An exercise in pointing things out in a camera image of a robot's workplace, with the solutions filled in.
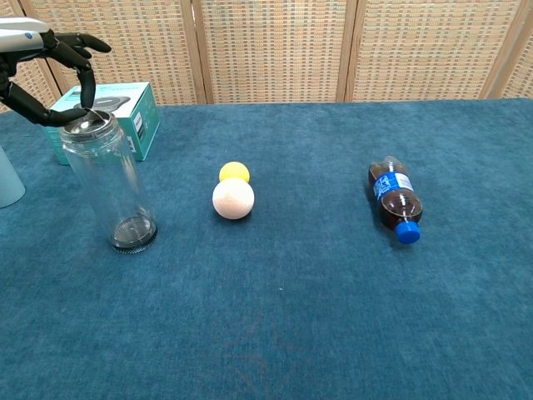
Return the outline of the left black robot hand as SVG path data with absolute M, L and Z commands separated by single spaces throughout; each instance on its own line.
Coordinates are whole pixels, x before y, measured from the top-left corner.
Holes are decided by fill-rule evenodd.
M 1 19 L 1 103 L 34 124 L 64 127 L 87 115 L 96 93 L 90 50 L 109 53 L 112 48 L 93 35 L 55 33 L 45 22 L 31 17 Z M 45 108 L 34 96 L 11 80 L 19 63 L 51 58 L 77 74 L 80 107 L 58 112 Z

